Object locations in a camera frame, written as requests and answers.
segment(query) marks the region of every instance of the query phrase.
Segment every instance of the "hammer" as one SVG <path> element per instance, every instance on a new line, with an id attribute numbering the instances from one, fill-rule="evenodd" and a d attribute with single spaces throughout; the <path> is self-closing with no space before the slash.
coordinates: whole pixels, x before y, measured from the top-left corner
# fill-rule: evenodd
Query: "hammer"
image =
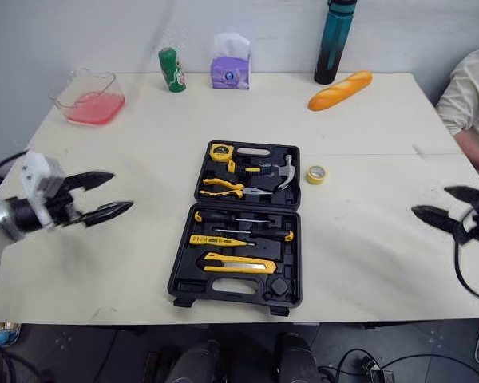
<path id="1" fill-rule="evenodd" d="M 286 179 L 282 182 L 278 189 L 284 190 L 287 188 L 287 185 L 295 178 L 295 167 L 291 164 L 293 156 L 291 154 L 286 154 L 285 156 L 286 164 L 284 166 L 274 165 L 275 167 L 279 168 L 279 176 L 285 176 Z"/>
<path id="2" fill-rule="evenodd" d="M 293 156 L 291 154 L 286 154 L 285 157 L 286 164 L 283 166 L 280 165 L 262 165 L 260 167 L 244 167 L 236 165 L 233 160 L 228 161 L 228 171 L 230 173 L 239 173 L 244 175 L 250 176 L 273 176 L 274 174 L 278 174 L 279 176 L 284 176 L 286 179 L 282 182 L 277 188 L 280 190 L 284 190 L 287 188 L 287 185 L 295 178 L 295 167 L 291 164 L 293 160 Z"/>

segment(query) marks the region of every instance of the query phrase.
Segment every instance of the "tape measure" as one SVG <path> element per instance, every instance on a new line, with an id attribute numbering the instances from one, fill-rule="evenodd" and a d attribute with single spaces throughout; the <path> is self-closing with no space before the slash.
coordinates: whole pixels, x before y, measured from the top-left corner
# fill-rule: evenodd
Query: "tape measure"
<path id="1" fill-rule="evenodd" d="M 234 146 L 224 144 L 212 144 L 209 156 L 215 162 L 229 162 L 232 159 Z"/>
<path id="2" fill-rule="evenodd" d="M 311 166 L 307 171 L 307 182 L 313 185 L 322 184 L 327 177 L 327 171 L 318 165 Z"/>

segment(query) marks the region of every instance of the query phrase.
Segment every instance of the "person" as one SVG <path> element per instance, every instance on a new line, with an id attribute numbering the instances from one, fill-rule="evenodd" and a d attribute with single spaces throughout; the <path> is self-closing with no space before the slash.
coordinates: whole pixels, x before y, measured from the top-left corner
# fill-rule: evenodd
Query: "person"
<path id="1" fill-rule="evenodd" d="M 479 171 L 479 50 L 465 57 L 451 73 L 437 112 Z"/>

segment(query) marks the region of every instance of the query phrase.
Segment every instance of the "teal water bottle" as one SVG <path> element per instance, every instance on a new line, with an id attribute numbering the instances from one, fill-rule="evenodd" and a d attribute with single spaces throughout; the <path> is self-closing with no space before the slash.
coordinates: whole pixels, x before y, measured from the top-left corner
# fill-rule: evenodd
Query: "teal water bottle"
<path id="1" fill-rule="evenodd" d="M 328 0 L 327 22 L 314 72 L 319 84 L 330 84 L 335 79 L 356 5 L 357 0 Z"/>

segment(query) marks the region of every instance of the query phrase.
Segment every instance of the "black cable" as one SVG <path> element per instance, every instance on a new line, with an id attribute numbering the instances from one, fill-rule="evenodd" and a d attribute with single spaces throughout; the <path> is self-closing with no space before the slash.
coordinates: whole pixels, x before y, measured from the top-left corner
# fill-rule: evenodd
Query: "black cable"
<path id="1" fill-rule="evenodd" d="M 13 154 L 12 156 L 5 158 L 4 160 L 0 161 L 0 168 L 8 164 L 10 161 L 16 160 L 17 158 L 24 156 L 27 152 L 28 150 L 24 150 L 23 152 Z"/>
<path id="2" fill-rule="evenodd" d="M 4 352 L 1 347 L 0 358 L 6 363 L 7 372 L 9 373 L 9 382 L 16 383 L 16 369 L 14 368 L 13 362 L 10 360 L 9 354 Z"/>
<path id="3" fill-rule="evenodd" d="M 461 272 L 461 265 L 460 265 L 460 236 L 461 236 L 461 228 L 463 227 L 463 223 L 465 222 L 466 217 L 470 215 L 473 211 L 479 208 L 479 202 L 476 203 L 458 222 L 456 227 L 453 230 L 453 239 L 454 239 L 454 271 L 456 272 L 457 280 L 460 284 L 467 290 L 471 295 L 476 298 L 479 298 L 479 293 L 477 293 L 470 285 L 465 281 L 463 278 L 463 274 Z"/>
<path id="4" fill-rule="evenodd" d="M 113 344 L 115 343 L 115 340 L 117 339 L 118 334 L 119 334 L 119 330 L 115 330 L 115 334 L 112 337 L 112 341 L 110 342 L 109 349 L 106 351 L 105 357 L 103 358 L 103 361 L 101 362 L 101 365 L 99 366 L 99 369 L 97 370 L 97 373 L 96 373 L 96 376 L 94 377 L 93 383 L 97 382 L 97 379 L 99 379 L 99 376 L 103 372 L 103 369 L 105 368 L 106 362 L 108 361 L 109 356 L 112 353 Z"/>
<path id="5" fill-rule="evenodd" d="M 338 383 L 338 379 L 341 377 L 341 368 L 342 368 L 342 365 L 344 364 L 344 361 L 346 360 L 347 356 L 350 355 L 351 353 L 354 353 L 354 352 L 361 352 L 361 353 L 364 353 L 365 355 L 367 355 L 368 357 L 370 357 L 374 363 L 376 363 L 377 365 L 379 365 L 379 363 L 376 361 L 376 358 L 373 357 L 370 353 L 368 353 L 367 351 L 365 351 L 364 349 L 350 349 L 349 351 L 347 351 L 341 358 L 340 362 L 338 363 L 337 365 L 337 373 L 335 374 L 335 383 Z"/>
<path id="6" fill-rule="evenodd" d="M 318 367 L 318 371 L 321 373 L 323 369 L 333 369 L 334 371 L 337 371 L 336 367 L 330 367 L 329 365 L 321 365 Z M 351 377 L 365 377 L 366 375 L 364 373 L 351 373 L 349 371 L 344 371 L 341 369 L 341 373 L 344 375 L 350 375 Z"/>
<path id="7" fill-rule="evenodd" d="M 9 355 L 0 350 L 0 358 L 6 363 L 7 372 L 9 373 L 9 382 L 16 383 L 16 369 L 14 368 L 13 362 L 10 360 Z"/>
<path id="8" fill-rule="evenodd" d="M 362 351 L 364 352 L 364 350 L 362 349 L 351 349 L 350 351 L 348 351 L 347 353 L 345 353 L 344 355 L 347 356 L 349 353 L 352 353 L 353 351 Z M 477 375 L 479 375 L 479 371 L 477 371 L 475 368 L 473 368 L 471 365 L 467 364 L 467 363 L 464 363 L 463 361 L 460 361 L 459 359 L 456 359 L 454 357 L 448 357 L 446 355 L 440 355 L 440 354 L 437 354 L 437 353 L 416 353 L 414 355 L 407 355 L 405 357 L 399 357 L 398 359 L 394 359 L 393 361 L 390 361 L 388 363 L 386 363 L 385 365 L 379 365 L 377 362 L 377 364 L 380 366 L 380 369 L 386 369 L 387 367 L 391 366 L 391 365 L 394 365 L 396 363 L 399 363 L 400 361 L 404 361 L 406 359 L 412 359 L 412 358 L 415 358 L 415 357 L 441 357 L 442 359 L 447 359 L 449 361 L 455 361 L 456 363 L 459 363 L 460 365 L 463 365 L 464 367 L 466 367 L 467 369 L 470 369 L 471 371 L 475 372 Z M 351 376 L 354 376 L 354 377 L 359 377 L 359 376 L 366 376 L 364 373 L 350 373 L 348 371 L 343 371 L 339 368 L 339 366 L 337 368 L 335 367 L 329 367 L 327 365 L 321 365 L 318 367 L 318 371 L 321 373 L 322 369 L 334 369 L 336 370 L 338 373 L 344 373 L 346 375 L 351 375 Z"/>
<path id="9" fill-rule="evenodd" d="M 4 349 L 2 350 L 2 352 L 4 354 L 6 354 L 8 357 L 10 357 L 11 360 L 16 361 L 20 365 L 23 365 L 23 367 L 28 369 L 38 379 L 38 381 L 42 382 L 42 374 L 36 368 L 35 365 L 33 365 L 32 363 L 30 363 L 29 361 L 27 361 L 26 359 L 24 359 L 24 358 L 22 358 L 18 355 L 15 355 L 13 353 L 9 353 L 9 352 L 5 351 Z"/>
<path id="10" fill-rule="evenodd" d="M 404 361 L 406 359 L 412 359 L 414 357 L 441 357 L 441 358 L 447 359 L 449 361 L 455 361 L 456 363 L 459 363 L 460 365 L 463 365 L 467 369 L 470 369 L 473 372 L 475 372 L 477 375 L 479 375 L 479 371 L 474 369 L 471 365 L 469 365 L 467 363 L 464 363 L 463 361 L 460 361 L 459 359 L 456 359 L 454 357 L 448 357 L 446 355 L 440 355 L 440 354 L 437 354 L 437 353 L 416 353 L 415 355 L 407 355 L 405 357 L 399 357 L 398 359 L 394 359 L 393 361 L 390 361 L 389 363 L 380 366 L 380 369 L 385 369 L 386 367 L 388 367 L 390 365 L 393 365 L 394 363 L 398 363 L 398 362 Z"/>
<path id="11" fill-rule="evenodd" d="M 323 381 L 323 378 L 327 379 L 327 381 L 329 383 L 336 383 L 335 382 L 335 377 L 334 377 L 334 374 L 331 373 L 330 371 L 327 371 L 326 369 L 323 369 L 321 367 L 318 367 L 318 372 L 322 375 L 324 375 L 322 378 L 321 378 L 321 381 Z"/>

